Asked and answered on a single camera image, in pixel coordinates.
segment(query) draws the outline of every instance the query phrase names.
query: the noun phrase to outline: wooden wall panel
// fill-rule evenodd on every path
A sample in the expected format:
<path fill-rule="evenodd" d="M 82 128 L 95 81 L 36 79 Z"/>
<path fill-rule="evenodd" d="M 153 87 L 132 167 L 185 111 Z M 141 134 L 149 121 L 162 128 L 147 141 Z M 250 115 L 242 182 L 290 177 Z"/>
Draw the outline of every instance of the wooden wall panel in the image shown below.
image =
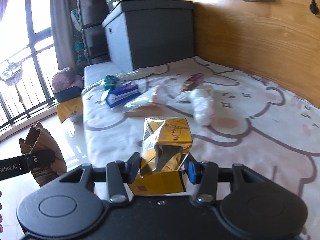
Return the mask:
<path fill-rule="evenodd" d="M 320 17 L 310 0 L 191 1 L 197 55 L 271 79 L 320 107 Z"/>

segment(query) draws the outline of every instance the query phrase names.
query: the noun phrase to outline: crumpled yellow packaging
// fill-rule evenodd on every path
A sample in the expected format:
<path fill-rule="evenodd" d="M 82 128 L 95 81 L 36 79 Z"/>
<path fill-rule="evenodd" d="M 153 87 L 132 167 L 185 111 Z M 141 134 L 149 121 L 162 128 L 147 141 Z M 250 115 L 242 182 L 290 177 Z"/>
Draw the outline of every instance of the crumpled yellow packaging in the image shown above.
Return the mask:
<path fill-rule="evenodd" d="M 185 191 L 187 179 L 181 166 L 191 146 L 186 118 L 145 118 L 140 174 L 129 185 L 132 192 L 153 195 Z"/>

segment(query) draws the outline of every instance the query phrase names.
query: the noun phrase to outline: screw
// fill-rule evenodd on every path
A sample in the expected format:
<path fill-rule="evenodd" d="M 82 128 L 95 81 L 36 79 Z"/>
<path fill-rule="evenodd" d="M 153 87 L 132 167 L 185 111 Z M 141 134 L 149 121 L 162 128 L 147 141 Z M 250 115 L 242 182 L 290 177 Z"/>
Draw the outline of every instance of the screw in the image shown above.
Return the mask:
<path fill-rule="evenodd" d="M 163 206 L 163 205 L 165 205 L 165 201 L 164 201 L 164 200 L 159 200 L 159 201 L 157 202 L 157 204 L 158 204 L 159 206 Z"/>
<path fill-rule="evenodd" d="M 213 200 L 213 196 L 210 194 L 201 194 L 198 196 L 198 201 L 200 202 L 211 202 Z"/>
<path fill-rule="evenodd" d="M 127 200 L 127 197 L 121 194 L 112 195 L 110 198 L 110 201 L 113 203 L 123 203 L 126 200 Z"/>

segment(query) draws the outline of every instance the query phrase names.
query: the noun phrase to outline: storage box lid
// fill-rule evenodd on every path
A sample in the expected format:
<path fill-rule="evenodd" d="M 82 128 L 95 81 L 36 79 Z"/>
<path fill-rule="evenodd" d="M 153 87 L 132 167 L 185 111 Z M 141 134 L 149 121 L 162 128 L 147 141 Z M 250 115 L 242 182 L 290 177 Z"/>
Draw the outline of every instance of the storage box lid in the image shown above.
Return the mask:
<path fill-rule="evenodd" d="M 116 17 L 123 12 L 148 10 L 148 9 L 190 9 L 195 8 L 193 2 L 184 0 L 122 0 L 102 22 L 102 27 L 106 27 Z"/>

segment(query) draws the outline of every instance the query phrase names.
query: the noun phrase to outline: bed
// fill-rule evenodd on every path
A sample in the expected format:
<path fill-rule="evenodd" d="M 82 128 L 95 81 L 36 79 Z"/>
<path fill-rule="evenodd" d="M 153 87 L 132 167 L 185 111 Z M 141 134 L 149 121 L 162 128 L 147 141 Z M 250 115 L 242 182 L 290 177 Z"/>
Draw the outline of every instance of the bed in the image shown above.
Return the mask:
<path fill-rule="evenodd" d="M 121 108 L 110 110 L 100 103 L 99 80 L 119 72 L 112 63 L 86 68 L 83 91 L 84 128 L 87 156 L 95 167 L 115 160 L 127 160 L 140 152 L 144 118 L 127 118 Z M 209 127 L 193 120 L 190 103 L 173 98 L 190 75 L 203 73 L 205 84 L 214 88 L 215 118 Z M 200 57 L 166 65 L 139 69 L 128 77 L 141 92 L 165 84 L 168 102 L 164 117 L 186 117 L 198 160 L 209 160 L 220 167 L 242 163 L 300 196 L 308 206 L 304 239 L 317 239 L 320 226 L 320 110 L 303 98 L 267 79 L 207 62 Z M 188 184 L 192 194 L 196 186 Z M 97 185 L 100 198 L 105 186 Z M 229 193 L 228 185 L 218 186 L 217 199 Z"/>

